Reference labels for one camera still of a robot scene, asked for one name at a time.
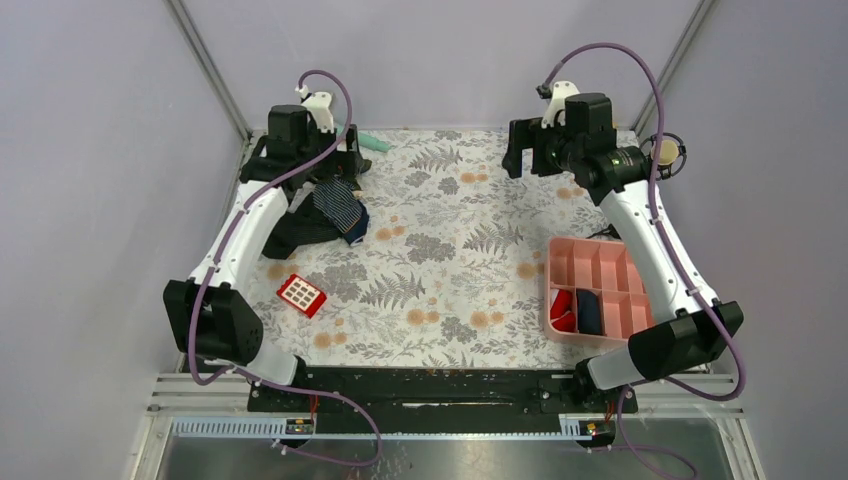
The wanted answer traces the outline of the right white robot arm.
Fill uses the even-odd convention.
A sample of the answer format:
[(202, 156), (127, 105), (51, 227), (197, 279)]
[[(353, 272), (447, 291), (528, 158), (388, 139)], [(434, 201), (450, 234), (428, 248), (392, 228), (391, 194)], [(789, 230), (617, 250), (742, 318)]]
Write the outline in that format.
[(523, 153), (530, 150), (532, 174), (574, 175), (623, 240), (656, 322), (625, 346), (577, 366), (577, 405), (597, 412), (612, 400), (613, 389), (669, 379), (724, 352), (735, 354), (732, 337), (743, 312), (737, 302), (719, 299), (663, 217), (648, 157), (638, 147), (618, 145), (611, 100), (572, 84), (544, 87), (541, 96), (548, 102), (542, 116), (510, 122), (503, 168), (521, 177)]

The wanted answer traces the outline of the black striped underwear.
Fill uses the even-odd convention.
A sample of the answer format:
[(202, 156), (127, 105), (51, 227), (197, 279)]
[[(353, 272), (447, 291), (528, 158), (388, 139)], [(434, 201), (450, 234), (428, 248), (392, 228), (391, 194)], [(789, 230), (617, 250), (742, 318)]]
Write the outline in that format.
[(309, 193), (294, 212), (285, 213), (276, 223), (262, 254), (270, 259), (285, 260), (300, 246), (334, 241), (341, 237), (341, 232), (315, 206), (314, 195)]

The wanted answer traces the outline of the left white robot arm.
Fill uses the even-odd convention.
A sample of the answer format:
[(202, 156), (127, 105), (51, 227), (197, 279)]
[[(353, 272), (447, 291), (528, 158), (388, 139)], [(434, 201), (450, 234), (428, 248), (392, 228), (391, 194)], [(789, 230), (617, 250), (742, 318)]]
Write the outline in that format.
[(184, 281), (172, 280), (163, 292), (178, 349), (185, 353), (196, 383), (206, 385), (199, 359), (272, 387), (272, 398), (288, 411), (309, 401), (310, 385), (296, 375), (298, 358), (263, 338), (259, 317), (240, 293), (273, 228), (289, 206), (287, 191), (299, 188), (312, 170), (332, 163), (341, 142), (353, 145), (355, 127), (347, 117), (332, 129), (326, 105), (279, 105), (270, 141), (278, 149), (251, 158), (239, 177), (227, 220), (201, 263)]

